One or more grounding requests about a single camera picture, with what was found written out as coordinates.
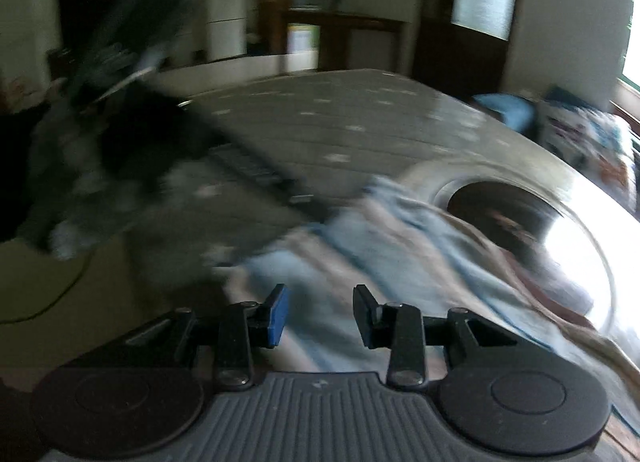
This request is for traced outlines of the dark wooden door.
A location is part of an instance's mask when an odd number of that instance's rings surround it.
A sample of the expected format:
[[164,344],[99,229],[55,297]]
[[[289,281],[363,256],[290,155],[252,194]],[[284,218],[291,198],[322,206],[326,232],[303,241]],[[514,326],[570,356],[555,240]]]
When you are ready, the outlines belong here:
[[498,91],[517,0],[422,0],[411,78],[470,100]]

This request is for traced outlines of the blue cushion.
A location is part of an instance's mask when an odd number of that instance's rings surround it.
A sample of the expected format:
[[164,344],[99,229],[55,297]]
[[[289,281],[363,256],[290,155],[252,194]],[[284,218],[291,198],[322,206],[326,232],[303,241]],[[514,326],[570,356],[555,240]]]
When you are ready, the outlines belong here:
[[473,102],[514,132],[525,135],[534,130],[536,108],[526,98],[501,93],[480,94],[473,97]]

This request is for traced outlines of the white refrigerator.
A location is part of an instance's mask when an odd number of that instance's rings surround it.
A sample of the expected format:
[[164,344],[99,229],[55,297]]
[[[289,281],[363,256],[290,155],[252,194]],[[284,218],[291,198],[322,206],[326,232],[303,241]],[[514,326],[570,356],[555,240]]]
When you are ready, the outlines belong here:
[[246,0],[205,0],[206,55],[209,62],[246,53]]

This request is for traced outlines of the striped blue knit garment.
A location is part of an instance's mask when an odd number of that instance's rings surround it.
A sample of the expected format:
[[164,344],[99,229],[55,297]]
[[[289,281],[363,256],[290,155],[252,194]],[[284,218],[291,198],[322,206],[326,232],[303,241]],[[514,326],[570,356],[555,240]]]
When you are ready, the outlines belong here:
[[461,306],[523,335],[595,375],[613,401],[608,434],[639,442],[639,369],[587,314],[592,297],[523,266],[461,219],[418,199],[388,178],[325,224],[296,228],[229,271],[232,302],[290,291],[280,369],[382,372],[352,317],[352,289],[366,285],[385,302],[431,316]]

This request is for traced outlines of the butterfly print pillow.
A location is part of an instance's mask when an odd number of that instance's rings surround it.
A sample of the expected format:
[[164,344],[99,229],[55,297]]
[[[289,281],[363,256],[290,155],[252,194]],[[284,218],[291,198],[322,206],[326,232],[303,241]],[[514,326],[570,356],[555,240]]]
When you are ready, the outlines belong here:
[[628,211],[637,204],[629,124],[553,86],[537,104],[537,143],[588,178]]

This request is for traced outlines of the quilted star tablecloth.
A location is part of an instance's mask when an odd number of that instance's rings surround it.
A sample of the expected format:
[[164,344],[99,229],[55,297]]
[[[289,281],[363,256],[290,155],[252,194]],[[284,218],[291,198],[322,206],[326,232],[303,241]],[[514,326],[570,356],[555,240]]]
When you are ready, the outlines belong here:
[[[523,266],[594,300],[587,314],[639,369],[639,225],[596,184],[484,112],[379,70],[256,81],[189,100],[329,204],[311,222],[212,167],[179,167],[180,196],[142,236],[157,287],[193,263],[231,268],[325,224],[378,177],[477,228]],[[280,369],[279,348],[221,330],[234,303],[153,318],[54,370],[34,410],[52,461],[634,461],[608,434],[613,401],[588,370],[457,306],[444,346],[398,334],[382,372]]]

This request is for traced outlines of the window with green frame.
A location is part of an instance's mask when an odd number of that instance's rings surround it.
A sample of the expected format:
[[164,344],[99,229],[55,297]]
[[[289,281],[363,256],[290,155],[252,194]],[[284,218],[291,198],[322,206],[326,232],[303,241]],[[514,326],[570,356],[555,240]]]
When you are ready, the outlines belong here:
[[631,0],[627,43],[613,103],[634,121],[639,121],[639,0]]

